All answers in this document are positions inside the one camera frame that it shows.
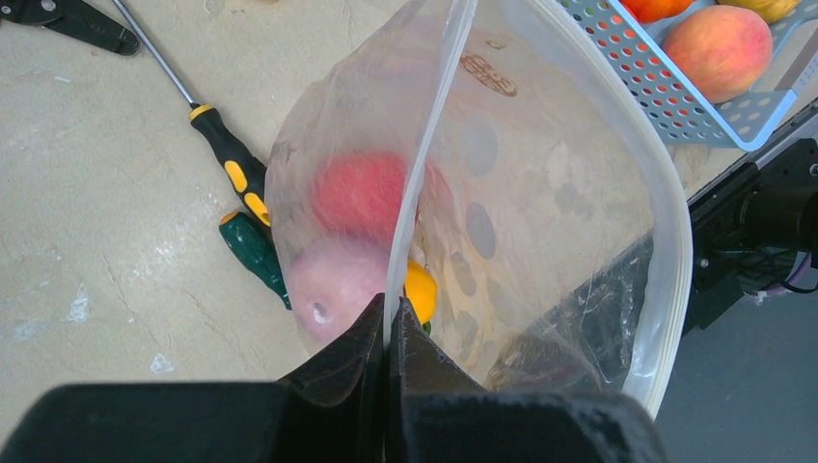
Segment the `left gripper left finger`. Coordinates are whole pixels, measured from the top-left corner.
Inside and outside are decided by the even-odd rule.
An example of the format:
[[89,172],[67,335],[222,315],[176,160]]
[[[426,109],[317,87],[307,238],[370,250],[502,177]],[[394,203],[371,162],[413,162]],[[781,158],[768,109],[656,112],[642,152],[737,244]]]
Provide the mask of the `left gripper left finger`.
[[287,391],[280,462],[383,460],[383,320],[378,293],[350,328],[278,380]]

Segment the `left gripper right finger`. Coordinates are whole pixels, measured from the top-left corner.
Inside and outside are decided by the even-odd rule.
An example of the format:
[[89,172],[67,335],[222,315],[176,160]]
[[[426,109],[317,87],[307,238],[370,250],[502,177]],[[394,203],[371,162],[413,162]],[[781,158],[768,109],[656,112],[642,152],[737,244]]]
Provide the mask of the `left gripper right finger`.
[[468,400],[484,389],[430,338],[399,299],[388,352],[388,462],[459,462],[474,438]]

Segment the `red tomato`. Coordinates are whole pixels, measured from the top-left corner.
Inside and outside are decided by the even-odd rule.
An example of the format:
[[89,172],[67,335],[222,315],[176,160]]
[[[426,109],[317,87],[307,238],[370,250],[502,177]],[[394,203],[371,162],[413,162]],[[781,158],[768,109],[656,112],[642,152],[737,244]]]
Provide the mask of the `red tomato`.
[[342,151],[323,162],[309,188],[318,235],[390,247],[411,167],[393,150]]

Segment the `clear zip top bag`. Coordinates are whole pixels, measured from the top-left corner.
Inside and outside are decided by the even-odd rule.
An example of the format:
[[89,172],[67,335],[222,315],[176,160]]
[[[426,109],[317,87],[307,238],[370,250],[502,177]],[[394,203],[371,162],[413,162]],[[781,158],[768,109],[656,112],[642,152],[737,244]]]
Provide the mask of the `clear zip top bag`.
[[269,157],[284,279],[342,151],[412,163],[392,245],[438,286],[433,341],[492,391],[614,391],[650,414],[692,271],[686,198],[626,86],[554,1],[410,1],[312,84]]

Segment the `peach apple fruit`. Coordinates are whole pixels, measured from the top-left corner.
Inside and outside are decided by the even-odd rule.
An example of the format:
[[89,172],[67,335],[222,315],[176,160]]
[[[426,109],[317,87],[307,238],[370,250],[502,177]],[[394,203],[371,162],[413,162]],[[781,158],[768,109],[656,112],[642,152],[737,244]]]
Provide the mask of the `peach apple fruit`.
[[713,104],[747,92],[773,60],[772,33],[756,12],[706,7],[679,22],[662,48],[698,91]]

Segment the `black yellow screwdriver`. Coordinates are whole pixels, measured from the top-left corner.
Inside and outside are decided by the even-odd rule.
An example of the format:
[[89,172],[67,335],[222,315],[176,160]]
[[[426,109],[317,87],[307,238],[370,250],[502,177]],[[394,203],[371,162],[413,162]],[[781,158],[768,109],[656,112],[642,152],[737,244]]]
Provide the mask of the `black yellow screwdriver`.
[[270,215],[263,201],[265,165],[228,129],[215,107],[194,97],[124,1],[113,0],[113,4],[187,102],[189,123],[206,139],[239,200],[264,226],[270,227]]

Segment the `light blue plastic basket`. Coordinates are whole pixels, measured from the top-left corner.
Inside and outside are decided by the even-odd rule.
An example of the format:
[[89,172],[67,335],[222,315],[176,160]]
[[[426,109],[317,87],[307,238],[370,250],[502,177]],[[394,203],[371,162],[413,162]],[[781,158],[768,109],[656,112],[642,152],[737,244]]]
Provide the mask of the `light blue plastic basket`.
[[664,142],[758,150],[816,79],[817,39],[804,44],[774,89],[751,87],[731,101],[712,104],[662,48],[678,23],[710,5],[695,1],[677,16],[642,25],[618,1],[561,2],[609,60]]

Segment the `black pliers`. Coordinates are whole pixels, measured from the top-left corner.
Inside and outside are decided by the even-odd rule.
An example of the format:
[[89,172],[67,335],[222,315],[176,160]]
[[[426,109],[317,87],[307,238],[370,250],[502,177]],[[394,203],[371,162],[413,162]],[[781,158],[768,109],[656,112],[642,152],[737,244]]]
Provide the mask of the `black pliers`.
[[85,1],[1,0],[1,19],[44,27],[123,56],[139,48],[133,32]]

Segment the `yellow orange lemon fruit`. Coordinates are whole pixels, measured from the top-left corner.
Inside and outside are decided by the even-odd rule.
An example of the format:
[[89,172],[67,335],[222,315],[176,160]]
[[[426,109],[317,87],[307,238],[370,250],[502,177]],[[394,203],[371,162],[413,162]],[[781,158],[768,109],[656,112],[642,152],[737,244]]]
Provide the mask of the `yellow orange lemon fruit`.
[[761,16],[767,24],[774,24],[794,11],[801,0],[718,0],[720,5],[751,10]]

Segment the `green handled screwdriver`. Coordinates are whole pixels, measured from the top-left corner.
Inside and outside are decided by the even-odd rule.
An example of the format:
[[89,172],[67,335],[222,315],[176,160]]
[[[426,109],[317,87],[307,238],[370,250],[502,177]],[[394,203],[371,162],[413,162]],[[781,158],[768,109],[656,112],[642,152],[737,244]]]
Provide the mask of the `green handled screwdriver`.
[[267,228],[244,211],[236,210],[221,219],[218,230],[238,261],[278,295],[285,308],[291,311],[282,267]]

